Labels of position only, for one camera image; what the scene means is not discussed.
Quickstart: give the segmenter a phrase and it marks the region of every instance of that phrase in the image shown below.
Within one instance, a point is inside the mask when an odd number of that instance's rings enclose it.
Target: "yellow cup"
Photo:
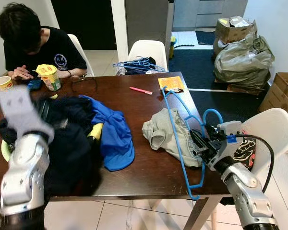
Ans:
[[[39,65],[36,72],[41,76],[47,88],[51,91],[56,91],[61,88],[60,79],[57,76],[57,68],[53,65]]]
[[[0,92],[6,91],[10,89],[11,87],[13,87],[13,82],[12,82],[11,77],[9,76],[0,77]]]

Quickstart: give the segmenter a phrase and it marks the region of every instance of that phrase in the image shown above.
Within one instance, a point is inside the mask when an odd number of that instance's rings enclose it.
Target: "tiled floor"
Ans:
[[[182,46],[175,49],[213,49],[212,46],[199,45],[195,31],[172,32],[172,36],[175,36],[177,39],[177,43],[174,45],[174,47],[179,45],[194,45]]]
[[[194,42],[196,34],[178,32],[180,44]],[[114,75],[113,63],[118,62],[116,50],[85,50],[95,76]],[[266,172],[258,177],[265,180]],[[266,191],[280,229],[288,230],[288,152],[276,162],[273,177]],[[45,209],[47,230],[180,230],[191,213],[194,202],[189,200],[162,200],[152,211],[147,200],[108,200],[50,202]],[[211,229],[211,218],[202,230]],[[241,230],[234,206],[217,206],[217,230]]]
[[[117,50],[85,50],[95,76],[111,76],[116,74],[112,65],[118,63]]]

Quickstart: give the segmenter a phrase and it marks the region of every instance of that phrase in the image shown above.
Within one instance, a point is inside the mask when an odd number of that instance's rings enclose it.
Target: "person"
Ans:
[[[10,3],[0,14],[5,67],[14,78],[33,79],[41,64],[57,67],[59,78],[82,76],[86,62],[63,30],[41,26],[37,14],[24,4]]]

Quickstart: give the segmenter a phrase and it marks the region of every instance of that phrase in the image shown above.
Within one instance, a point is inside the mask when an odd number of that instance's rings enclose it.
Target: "dark floor mat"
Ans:
[[[181,71],[188,88],[226,90],[227,84],[214,83],[211,49],[178,49],[169,61],[169,71]]]
[[[265,93],[254,96],[246,93],[199,91],[190,91],[190,94],[201,116],[205,110],[213,108],[221,113],[224,122],[244,122],[256,115],[265,96]],[[207,115],[207,122],[214,126],[219,124],[217,116],[213,113]]]
[[[198,44],[200,45],[213,45],[215,41],[215,32],[195,31]]]

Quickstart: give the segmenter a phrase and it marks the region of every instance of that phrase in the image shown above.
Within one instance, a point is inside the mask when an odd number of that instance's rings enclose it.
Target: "black hair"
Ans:
[[[41,42],[41,26],[37,14],[19,3],[9,3],[0,14],[0,36],[25,52],[36,51]]]

